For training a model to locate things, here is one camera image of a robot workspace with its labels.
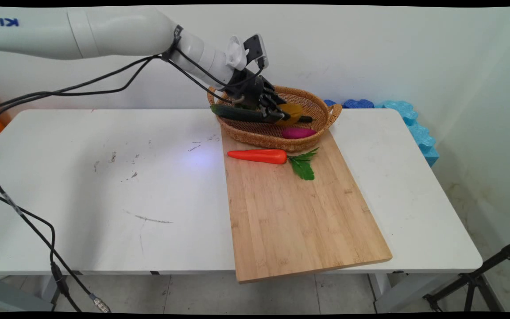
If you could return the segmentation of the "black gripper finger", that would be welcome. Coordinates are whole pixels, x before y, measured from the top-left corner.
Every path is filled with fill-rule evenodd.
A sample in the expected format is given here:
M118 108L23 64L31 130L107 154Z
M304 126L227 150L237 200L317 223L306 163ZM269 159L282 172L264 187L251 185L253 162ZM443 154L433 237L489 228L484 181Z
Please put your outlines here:
M275 87L263 87L262 90L262 107L267 112L283 112L281 105L286 101L281 99Z
M287 103L263 105L259 104L259 115L255 117L255 123L277 124L280 121L291 119L291 114L286 111Z

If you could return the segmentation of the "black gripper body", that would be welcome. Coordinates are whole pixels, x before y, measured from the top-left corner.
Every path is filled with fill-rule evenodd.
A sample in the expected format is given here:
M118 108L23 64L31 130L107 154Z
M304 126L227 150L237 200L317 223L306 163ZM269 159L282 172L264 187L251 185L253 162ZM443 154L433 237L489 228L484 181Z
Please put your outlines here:
M273 87L273 85L265 77L243 69L233 71L223 91L233 100L243 97L241 104L258 109L258 105L262 103L263 87Z

